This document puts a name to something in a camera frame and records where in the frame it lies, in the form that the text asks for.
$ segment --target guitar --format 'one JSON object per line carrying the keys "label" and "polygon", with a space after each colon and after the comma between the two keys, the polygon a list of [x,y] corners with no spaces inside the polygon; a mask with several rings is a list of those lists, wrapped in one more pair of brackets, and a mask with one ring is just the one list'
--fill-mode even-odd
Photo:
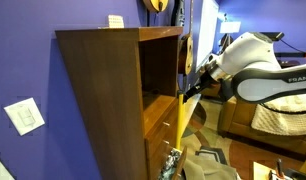
{"label": "guitar", "polygon": [[175,0],[172,11],[171,26],[184,26],[185,21],[185,2],[184,0]]}
{"label": "guitar", "polygon": [[143,0],[146,8],[150,12],[162,12],[166,9],[168,0]]}
{"label": "guitar", "polygon": [[178,62],[178,73],[188,75],[192,70],[193,63],[193,38],[192,23],[193,22],[193,0],[191,0],[190,8],[190,31],[181,38],[180,53]]}

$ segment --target wooden cabinet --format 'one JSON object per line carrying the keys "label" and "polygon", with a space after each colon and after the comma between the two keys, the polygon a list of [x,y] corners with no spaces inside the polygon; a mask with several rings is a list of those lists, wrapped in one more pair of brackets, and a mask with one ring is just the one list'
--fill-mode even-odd
{"label": "wooden cabinet", "polygon": [[103,179],[157,179],[177,127],[182,27],[59,30],[59,48]]}

